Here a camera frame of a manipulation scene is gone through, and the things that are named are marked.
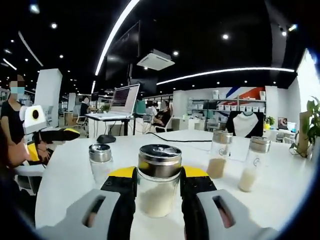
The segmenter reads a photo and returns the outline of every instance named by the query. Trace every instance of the air conditioner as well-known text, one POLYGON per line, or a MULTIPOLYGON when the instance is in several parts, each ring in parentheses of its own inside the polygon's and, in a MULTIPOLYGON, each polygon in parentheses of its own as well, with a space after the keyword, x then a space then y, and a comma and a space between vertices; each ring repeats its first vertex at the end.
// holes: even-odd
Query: air conditioner
POLYGON ((138 66, 153 69, 156 71, 160 71, 162 69, 170 67, 173 64, 175 63, 171 61, 170 55, 167 55, 155 49, 137 63, 138 66))

